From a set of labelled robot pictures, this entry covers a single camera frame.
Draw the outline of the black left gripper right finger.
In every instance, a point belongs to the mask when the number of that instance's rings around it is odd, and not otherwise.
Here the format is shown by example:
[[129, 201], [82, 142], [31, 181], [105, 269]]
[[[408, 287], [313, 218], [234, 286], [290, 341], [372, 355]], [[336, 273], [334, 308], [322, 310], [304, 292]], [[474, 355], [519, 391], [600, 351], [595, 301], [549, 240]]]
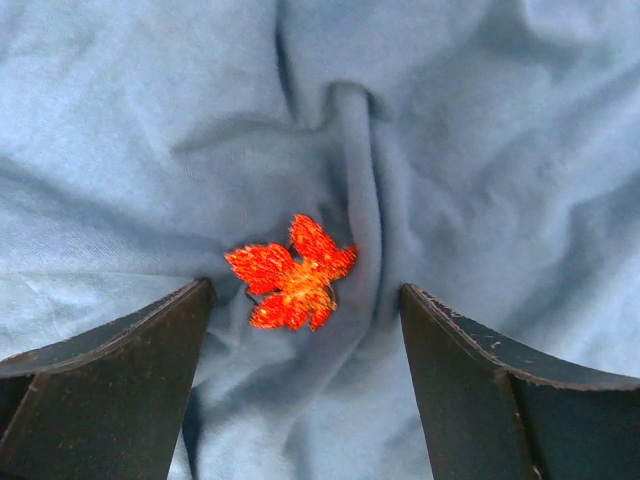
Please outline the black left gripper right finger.
[[403, 286], [401, 325], [437, 480], [639, 475], [639, 381], [548, 355]]

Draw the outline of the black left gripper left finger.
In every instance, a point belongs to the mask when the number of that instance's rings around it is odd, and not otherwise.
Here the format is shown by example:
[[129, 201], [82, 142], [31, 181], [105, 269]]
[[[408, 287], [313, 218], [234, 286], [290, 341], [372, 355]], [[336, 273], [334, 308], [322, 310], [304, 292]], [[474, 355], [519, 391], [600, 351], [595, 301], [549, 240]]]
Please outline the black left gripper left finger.
[[2, 478], [166, 478], [214, 302], [198, 279], [2, 360]]

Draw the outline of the blue t-shirt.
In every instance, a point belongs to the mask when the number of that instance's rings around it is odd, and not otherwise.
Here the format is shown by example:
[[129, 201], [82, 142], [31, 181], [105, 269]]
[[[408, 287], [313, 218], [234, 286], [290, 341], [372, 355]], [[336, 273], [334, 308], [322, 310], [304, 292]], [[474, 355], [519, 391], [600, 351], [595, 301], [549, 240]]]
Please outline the blue t-shirt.
[[[352, 271], [259, 329], [225, 255], [297, 214]], [[635, 1], [5, 1], [1, 353], [196, 277], [213, 311], [173, 479], [427, 479], [414, 283], [639, 373]]]

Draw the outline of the red maple leaf brooch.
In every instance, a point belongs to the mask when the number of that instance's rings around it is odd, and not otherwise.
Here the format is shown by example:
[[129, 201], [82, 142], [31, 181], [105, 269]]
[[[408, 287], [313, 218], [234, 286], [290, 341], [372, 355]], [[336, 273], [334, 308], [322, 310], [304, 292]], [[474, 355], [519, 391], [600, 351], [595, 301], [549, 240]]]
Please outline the red maple leaf brooch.
[[354, 268], [358, 249], [340, 248], [311, 217], [297, 214], [292, 220], [290, 245], [247, 245], [225, 255], [247, 293], [260, 301], [250, 315], [259, 329], [306, 325], [316, 331], [337, 308], [333, 283]]

